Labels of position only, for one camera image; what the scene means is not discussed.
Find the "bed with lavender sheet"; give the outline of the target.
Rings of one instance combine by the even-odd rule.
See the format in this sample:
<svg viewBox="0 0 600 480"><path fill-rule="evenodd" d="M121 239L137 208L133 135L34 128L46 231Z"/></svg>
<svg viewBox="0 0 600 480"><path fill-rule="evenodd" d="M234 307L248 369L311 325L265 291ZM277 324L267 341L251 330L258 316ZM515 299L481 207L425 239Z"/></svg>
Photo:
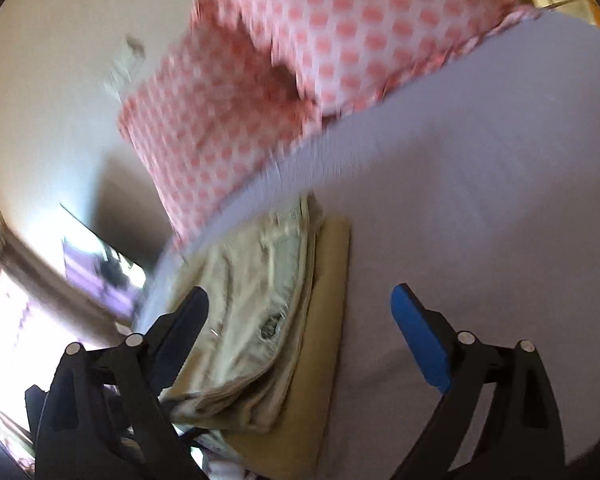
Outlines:
<svg viewBox="0 0 600 480"><path fill-rule="evenodd" d="M548 12L336 122L234 195L211 242L312 191L352 226L320 479L385 479L438 396L389 298L488 344L536 344L569 473L600 479L600 29Z"/></svg>

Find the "pink polka dot pillow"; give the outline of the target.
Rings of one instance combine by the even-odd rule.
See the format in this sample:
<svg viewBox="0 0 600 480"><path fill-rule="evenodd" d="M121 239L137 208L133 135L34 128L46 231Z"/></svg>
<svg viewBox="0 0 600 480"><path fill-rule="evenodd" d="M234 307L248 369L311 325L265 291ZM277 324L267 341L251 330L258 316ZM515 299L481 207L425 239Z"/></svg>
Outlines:
<svg viewBox="0 0 600 480"><path fill-rule="evenodd" d="M196 0L192 19L245 29L329 116L362 110L538 14L518 0Z"/></svg>
<svg viewBox="0 0 600 480"><path fill-rule="evenodd" d="M317 133L321 116L245 32L197 22L123 100L118 128L185 243L271 159Z"/></svg>

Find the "upper pink polka dot pillow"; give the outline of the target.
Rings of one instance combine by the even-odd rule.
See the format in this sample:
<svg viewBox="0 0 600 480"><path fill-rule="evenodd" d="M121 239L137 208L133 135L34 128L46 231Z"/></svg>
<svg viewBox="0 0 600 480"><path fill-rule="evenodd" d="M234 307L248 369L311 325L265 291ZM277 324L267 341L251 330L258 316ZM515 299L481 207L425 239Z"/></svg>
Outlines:
<svg viewBox="0 0 600 480"><path fill-rule="evenodd" d="M329 116L362 110L538 14L518 0L196 0L192 19L245 29Z"/></svg>

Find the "white wall outlet plate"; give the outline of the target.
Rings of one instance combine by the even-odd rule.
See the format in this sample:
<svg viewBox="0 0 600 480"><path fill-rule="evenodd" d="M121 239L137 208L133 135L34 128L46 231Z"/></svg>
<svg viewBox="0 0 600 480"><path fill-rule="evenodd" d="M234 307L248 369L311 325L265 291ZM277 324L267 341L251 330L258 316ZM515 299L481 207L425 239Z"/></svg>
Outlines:
<svg viewBox="0 0 600 480"><path fill-rule="evenodd" d="M104 87L110 96L118 102L123 100L145 58L144 44L131 35L126 36L120 52L112 60L104 81Z"/></svg>

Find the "beige khaki pants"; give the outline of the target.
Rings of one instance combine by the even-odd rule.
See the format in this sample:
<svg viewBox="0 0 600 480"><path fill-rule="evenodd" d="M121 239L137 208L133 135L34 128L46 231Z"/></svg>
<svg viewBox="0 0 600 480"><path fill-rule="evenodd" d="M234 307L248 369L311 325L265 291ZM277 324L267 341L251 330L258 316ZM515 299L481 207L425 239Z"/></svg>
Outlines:
<svg viewBox="0 0 600 480"><path fill-rule="evenodd" d="M342 331L350 226L302 195L185 259L166 286L172 311L194 287L209 314L163 391L172 420L270 479L314 471Z"/></svg>

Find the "lower pink polka dot pillow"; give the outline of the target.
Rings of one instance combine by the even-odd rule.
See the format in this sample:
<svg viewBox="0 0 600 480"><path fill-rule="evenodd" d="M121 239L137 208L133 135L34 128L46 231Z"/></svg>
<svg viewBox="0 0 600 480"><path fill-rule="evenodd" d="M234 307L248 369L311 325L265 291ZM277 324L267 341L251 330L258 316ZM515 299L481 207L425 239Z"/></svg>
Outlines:
<svg viewBox="0 0 600 480"><path fill-rule="evenodd" d="M185 243L271 159L317 133L321 116L245 32L197 22L123 100L118 128Z"/></svg>

